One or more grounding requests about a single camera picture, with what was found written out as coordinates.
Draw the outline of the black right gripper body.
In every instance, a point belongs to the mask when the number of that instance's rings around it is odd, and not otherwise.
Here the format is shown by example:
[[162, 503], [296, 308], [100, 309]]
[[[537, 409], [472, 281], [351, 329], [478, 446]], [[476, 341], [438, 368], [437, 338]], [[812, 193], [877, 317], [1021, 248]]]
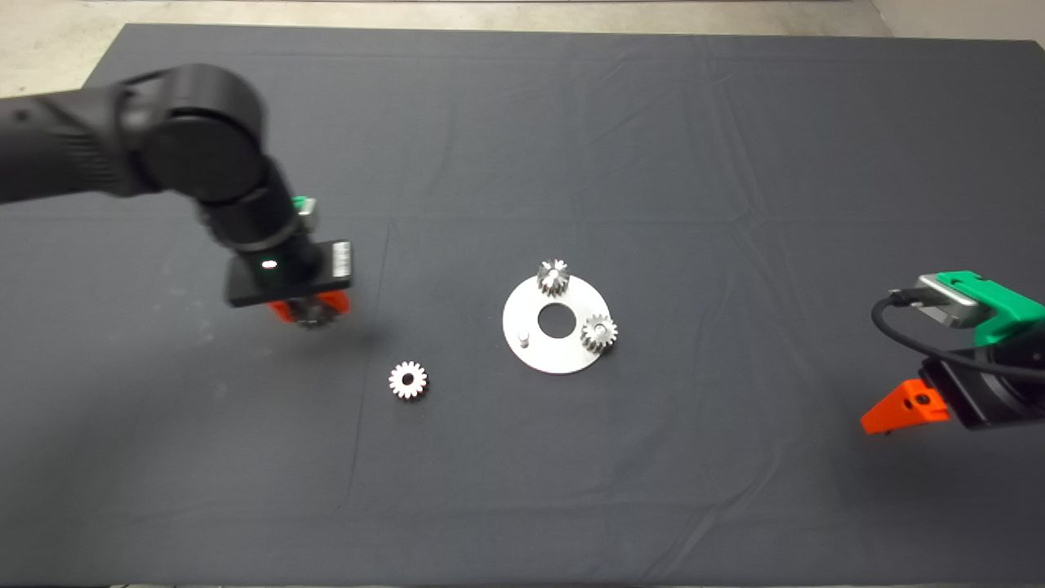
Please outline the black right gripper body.
[[938, 359], [924, 359], [919, 375], [967, 429], [986, 430], [1003, 424], [996, 376]]

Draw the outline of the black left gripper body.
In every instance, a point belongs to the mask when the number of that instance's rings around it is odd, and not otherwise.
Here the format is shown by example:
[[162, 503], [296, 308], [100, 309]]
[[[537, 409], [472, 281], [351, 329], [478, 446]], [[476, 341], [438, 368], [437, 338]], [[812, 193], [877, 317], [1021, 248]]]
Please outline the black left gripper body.
[[344, 239], [288, 239], [265, 251], [235, 254], [227, 271], [227, 302], [235, 308], [346, 290], [354, 246]]

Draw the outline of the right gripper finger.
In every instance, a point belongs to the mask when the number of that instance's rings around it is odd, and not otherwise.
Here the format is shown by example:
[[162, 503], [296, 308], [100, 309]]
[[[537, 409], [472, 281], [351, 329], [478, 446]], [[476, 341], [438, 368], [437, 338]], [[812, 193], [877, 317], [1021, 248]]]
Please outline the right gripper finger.
[[866, 434], [888, 434], [915, 425], [950, 421], [950, 411], [937, 390], [923, 380], [906, 380], [863, 414]]

